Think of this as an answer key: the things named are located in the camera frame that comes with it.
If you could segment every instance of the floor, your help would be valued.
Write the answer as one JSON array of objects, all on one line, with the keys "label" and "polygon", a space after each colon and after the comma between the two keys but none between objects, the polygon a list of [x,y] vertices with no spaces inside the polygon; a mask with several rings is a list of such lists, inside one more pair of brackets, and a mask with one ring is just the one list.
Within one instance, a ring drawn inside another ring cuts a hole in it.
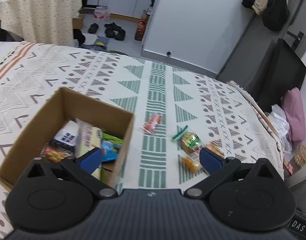
[{"label": "floor", "polygon": [[92,23],[97,23],[99,25],[98,31],[95,33],[98,36],[105,37],[105,27],[104,24],[115,22],[118,26],[121,26],[125,30],[124,41],[117,41],[114,38],[109,40],[107,45],[107,50],[117,50],[124,52],[129,56],[141,56],[141,41],[136,41],[134,35],[136,32],[136,23],[128,22],[118,19],[110,19],[109,21],[101,21],[94,19],[93,14],[85,14],[83,20],[82,33],[88,33],[88,28]]}]

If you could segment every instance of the bedspread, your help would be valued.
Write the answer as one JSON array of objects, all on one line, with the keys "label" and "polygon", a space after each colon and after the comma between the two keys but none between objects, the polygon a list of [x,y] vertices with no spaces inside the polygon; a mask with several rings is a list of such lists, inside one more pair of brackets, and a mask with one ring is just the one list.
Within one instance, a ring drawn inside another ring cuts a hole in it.
[{"label": "bedspread", "polygon": [[[0,164],[21,130],[58,87],[69,87],[135,114],[128,157],[117,190],[180,188],[207,177],[192,174],[171,137],[188,125],[244,163],[268,158],[283,176],[275,140],[248,101],[230,85],[190,71],[136,57],[66,46],[22,42],[0,63]],[[141,125],[163,116],[155,136]],[[0,237],[11,230],[0,186]]]}]

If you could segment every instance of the pink cloth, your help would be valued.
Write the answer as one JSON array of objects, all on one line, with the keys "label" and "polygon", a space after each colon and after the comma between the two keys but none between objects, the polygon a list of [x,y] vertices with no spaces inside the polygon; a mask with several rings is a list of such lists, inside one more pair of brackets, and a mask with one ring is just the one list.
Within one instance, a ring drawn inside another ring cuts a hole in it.
[{"label": "pink cloth", "polygon": [[300,90],[295,87],[288,90],[282,99],[282,109],[290,125],[290,138],[293,142],[305,140],[305,118]]}]

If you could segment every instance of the cardboard box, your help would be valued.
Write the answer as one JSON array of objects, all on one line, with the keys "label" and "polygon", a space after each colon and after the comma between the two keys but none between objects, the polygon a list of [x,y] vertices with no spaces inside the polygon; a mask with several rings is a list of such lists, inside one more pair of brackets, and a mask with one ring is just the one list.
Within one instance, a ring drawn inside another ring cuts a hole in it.
[{"label": "cardboard box", "polygon": [[117,160],[109,164],[110,171],[105,172],[105,183],[115,187],[128,152],[134,115],[69,88],[59,88],[18,136],[0,167],[2,186],[9,190],[31,160],[40,155],[43,146],[68,120],[75,118],[124,140]]},{"label": "cardboard box", "polygon": [[83,27],[83,19],[84,19],[84,14],[80,14],[78,18],[73,18],[73,19],[72,19],[72,26],[73,26],[73,29],[82,30],[82,27]]}]

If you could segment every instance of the patterned fabric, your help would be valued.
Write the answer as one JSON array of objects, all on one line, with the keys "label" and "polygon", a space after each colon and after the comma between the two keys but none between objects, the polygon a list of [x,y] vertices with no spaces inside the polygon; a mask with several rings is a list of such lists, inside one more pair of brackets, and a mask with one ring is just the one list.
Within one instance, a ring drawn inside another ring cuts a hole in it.
[{"label": "patterned fabric", "polygon": [[[0,164],[37,110],[63,86],[135,114],[118,192],[138,187],[186,190],[206,178],[202,170],[189,171],[180,160],[185,153],[171,141],[185,125],[204,143],[213,141],[226,157],[245,163],[265,157],[280,173],[276,141],[236,88],[136,57],[29,42],[0,63]],[[141,128],[153,112],[163,117],[154,136]],[[4,210],[6,196],[0,186],[0,238],[12,229]]]},{"label": "patterned fabric", "polygon": [[81,0],[0,0],[1,28],[29,42],[73,45]]}]

